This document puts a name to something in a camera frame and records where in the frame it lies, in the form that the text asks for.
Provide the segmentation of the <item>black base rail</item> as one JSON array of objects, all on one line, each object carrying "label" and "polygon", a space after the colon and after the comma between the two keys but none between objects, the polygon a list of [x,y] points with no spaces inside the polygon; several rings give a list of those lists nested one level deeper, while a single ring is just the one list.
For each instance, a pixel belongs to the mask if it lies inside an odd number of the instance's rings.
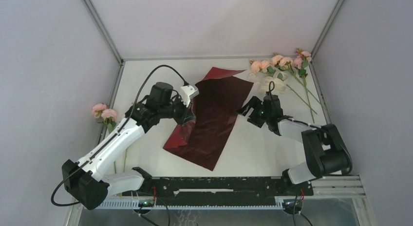
[{"label": "black base rail", "polygon": [[123,197],[158,197],[164,204],[269,204],[278,197],[313,196],[308,182],[286,186],[280,177],[153,177]]}]

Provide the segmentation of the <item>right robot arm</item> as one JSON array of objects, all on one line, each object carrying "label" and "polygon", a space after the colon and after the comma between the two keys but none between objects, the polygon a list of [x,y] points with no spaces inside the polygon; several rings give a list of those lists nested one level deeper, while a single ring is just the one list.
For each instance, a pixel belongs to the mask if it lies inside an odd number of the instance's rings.
[{"label": "right robot arm", "polygon": [[299,191],[301,183],[352,171],[351,156],[337,127],[316,126],[285,115],[276,95],[266,93],[263,100],[254,96],[237,114],[247,116],[248,122],[259,128],[266,124],[274,134],[302,143],[305,161],[282,173],[282,190],[288,195]]}]

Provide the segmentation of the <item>pink flower stem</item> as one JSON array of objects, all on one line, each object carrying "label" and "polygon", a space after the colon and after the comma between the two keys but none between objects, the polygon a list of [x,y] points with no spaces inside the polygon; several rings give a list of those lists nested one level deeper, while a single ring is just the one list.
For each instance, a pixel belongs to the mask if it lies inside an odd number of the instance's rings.
[{"label": "pink flower stem", "polygon": [[100,136],[99,141],[103,141],[106,135],[112,133],[125,116],[125,114],[119,114],[116,110],[109,108],[108,105],[103,103],[94,105],[91,113],[95,122],[102,125],[102,131],[105,132],[105,135]]},{"label": "pink flower stem", "polygon": [[[250,60],[250,71],[251,73],[259,73],[259,74],[273,74],[275,73],[278,69],[276,69],[272,64],[270,60]],[[274,83],[271,82],[269,87],[271,86],[271,89],[274,89]],[[287,84],[287,91],[293,91],[293,88]]]},{"label": "pink flower stem", "polygon": [[[288,72],[294,79],[295,79],[295,71],[292,67],[292,62],[294,58],[288,57],[288,56],[282,56],[279,55],[278,53],[275,53],[274,56],[271,58],[271,64],[278,70],[282,72]],[[328,115],[331,115],[330,111],[327,109],[326,106],[321,103],[321,101],[315,96],[314,93],[310,91],[310,96],[312,96],[319,104],[320,106],[327,112]]]},{"label": "pink flower stem", "polygon": [[310,91],[307,88],[307,81],[306,78],[308,76],[307,73],[307,66],[311,62],[311,54],[308,51],[304,51],[300,48],[296,50],[296,58],[292,62],[292,67],[294,69],[295,73],[295,79],[297,82],[304,87],[305,90],[305,97],[306,97],[306,102],[308,103],[309,109],[310,109],[310,115],[312,118],[312,122],[315,122],[315,117],[317,113],[314,111],[311,100],[310,100]]}]

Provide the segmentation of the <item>cream ribbon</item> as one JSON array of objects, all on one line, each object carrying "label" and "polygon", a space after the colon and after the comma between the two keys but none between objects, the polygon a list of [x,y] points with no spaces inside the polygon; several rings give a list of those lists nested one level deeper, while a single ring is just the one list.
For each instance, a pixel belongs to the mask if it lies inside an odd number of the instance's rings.
[{"label": "cream ribbon", "polygon": [[277,70],[273,74],[259,74],[250,73],[247,77],[247,81],[258,84],[258,92],[264,94],[269,90],[271,82],[274,83],[274,89],[272,94],[279,95],[287,91],[289,76],[287,73]]}]

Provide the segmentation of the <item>red wrapping paper sheet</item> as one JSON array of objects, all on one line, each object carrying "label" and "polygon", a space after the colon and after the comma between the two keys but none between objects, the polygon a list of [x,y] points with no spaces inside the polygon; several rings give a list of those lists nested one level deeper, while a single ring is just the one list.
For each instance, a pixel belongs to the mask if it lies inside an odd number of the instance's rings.
[{"label": "red wrapping paper sheet", "polygon": [[163,149],[208,170],[214,170],[235,126],[237,113],[253,83],[236,77],[241,70],[213,67],[196,83],[193,100],[196,118],[177,125]]}]

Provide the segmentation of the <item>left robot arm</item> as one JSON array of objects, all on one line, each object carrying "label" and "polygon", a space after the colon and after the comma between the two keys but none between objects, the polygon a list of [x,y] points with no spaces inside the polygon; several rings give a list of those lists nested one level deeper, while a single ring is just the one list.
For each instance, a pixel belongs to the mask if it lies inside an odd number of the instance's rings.
[{"label": "left robot arm", "polygon": [[194,85],[184,85],[172,97],[174,88],[157,82],[150,94],[134,103],[119,125],[87,155],[62,165],[63,185],[79,204],[93,210],[107,197],[126,191],[147,195],[152,189],[152,176],[142,168],[107,175],[110,165],[136,140],[145,135],[162,119],[173,119],[184,125],[195,119],[192,100],[199,94]]}]

